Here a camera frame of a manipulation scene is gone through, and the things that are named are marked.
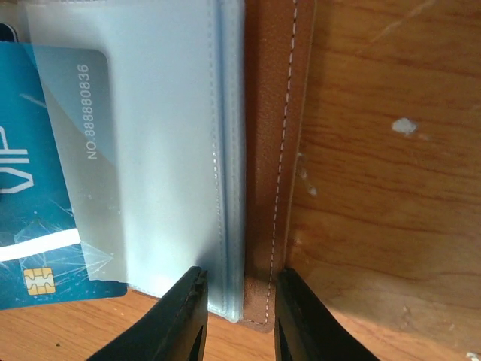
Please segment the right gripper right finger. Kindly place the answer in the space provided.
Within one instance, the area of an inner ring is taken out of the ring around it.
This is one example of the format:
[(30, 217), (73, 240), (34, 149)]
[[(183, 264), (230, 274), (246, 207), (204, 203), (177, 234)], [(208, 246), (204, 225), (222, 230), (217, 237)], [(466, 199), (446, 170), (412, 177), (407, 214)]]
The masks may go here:
[(275, 298), (277, 360), (376, 360), (321, 303), (299, 273), (279, 273)]

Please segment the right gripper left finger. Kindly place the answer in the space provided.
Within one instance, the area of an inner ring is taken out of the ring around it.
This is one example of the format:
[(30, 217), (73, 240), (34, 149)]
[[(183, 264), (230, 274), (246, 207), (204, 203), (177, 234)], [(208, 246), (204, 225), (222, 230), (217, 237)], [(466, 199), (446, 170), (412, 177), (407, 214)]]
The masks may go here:
[(193, 266), (137, 323), (90, 359), (204, 359), (207, 300), (207, 272)]

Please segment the blue credit card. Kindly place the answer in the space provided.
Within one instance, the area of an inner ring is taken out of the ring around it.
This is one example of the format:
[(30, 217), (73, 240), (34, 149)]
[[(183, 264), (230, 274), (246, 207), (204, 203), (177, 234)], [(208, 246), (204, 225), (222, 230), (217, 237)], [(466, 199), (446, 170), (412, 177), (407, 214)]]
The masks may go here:
[(108, 261), (80, 242), (32, 49), (3, 41), (1, 309), (124, 296), (89, 279)]

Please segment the brown leather card holder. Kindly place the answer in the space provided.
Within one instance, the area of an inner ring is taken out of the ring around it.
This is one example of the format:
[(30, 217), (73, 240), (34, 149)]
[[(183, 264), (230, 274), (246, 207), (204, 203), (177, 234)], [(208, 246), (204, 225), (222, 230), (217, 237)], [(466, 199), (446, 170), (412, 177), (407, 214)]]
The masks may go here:
[(89, 272), (274, 326), (313, 1), (3, 1), (31, 47)]

